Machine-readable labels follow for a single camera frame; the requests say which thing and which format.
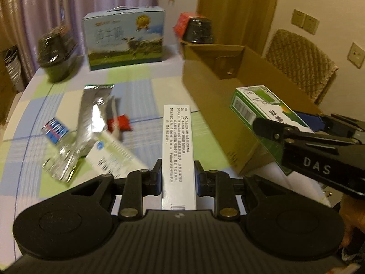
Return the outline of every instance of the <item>black circular disc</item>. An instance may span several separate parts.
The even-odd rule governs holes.
[[[298,195],[260,201],[247,215],[246,229],[266,252],[298,261],[334,253],[344,235],[344,223],[337,212]]]
[[[112,218],[91,197],[66,194],[24,210],[13,225],[22,252],[41,259],[83,255],[107,240]]]

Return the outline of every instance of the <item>tablecloth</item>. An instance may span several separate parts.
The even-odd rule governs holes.
[[[21,256],[12,235],[12,224],[20,212],[98,175],[86,161],[81,163],[71,185],[56,181],[42,170],[44,161],[56,154],[56,150],[43,136],[41,128],[56,116],[75,131],[83,88],[87,84],[115,84],[112,95],[117,99],[118,114],[126,114],[133,127],[131,132],[123,133],[123,144],[149,168],[162,154],[164,105],[187,104],[192,110],[194,159],[200,160],[206,170],[219,169],[236,177],[182,84],[183,64],[177,49],[169,47],[163,62],[98,71],[90,71],[87,59],[81,58],[78,72],[70,80],[57,84],[47,80],[43,69],[36,72],[15,108],[0,145],[0,269]],[[276,164],[258,173],[299,192],[303,189],[303,181],[290,183]],[[310,185],[314,186],[310,197],[321,200],[318,185],[315,182]],[[241,213],[245,213],[242,202],[239,205]],[[212,198],[197,200],[198,209],[213,206]]]

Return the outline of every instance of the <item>curtain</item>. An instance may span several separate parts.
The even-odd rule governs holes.
[[[157,0],[0,0],[0,25],[19,47],[22,64],[30,80],[38,69],[38,39],[53,27],[69,25],[80,52],[83,45],[82,19],[89,12],[117,6],[155,6]]]

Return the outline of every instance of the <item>brown door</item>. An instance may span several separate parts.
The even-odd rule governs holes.
[[[247,45],[262,54],[277,0],[199,0],[218,44]]]

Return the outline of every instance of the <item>wall socket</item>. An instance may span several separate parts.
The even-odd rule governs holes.
[[[352,43],[347,59],[360,69],[365,60],[365,51],[356,43]]]
[[[317,20],[316,18],[306,15],[305,16],[305,20],[304,20],[304,24],[303,24],[303,29],[306,30],[308,33],[314,35],[318,29],[319,26],[319,20]]]
[[[293,16],[292,16],[292,24],[302,28],[304,25],[305,17],[306,17],[305,13],[294,9]]]

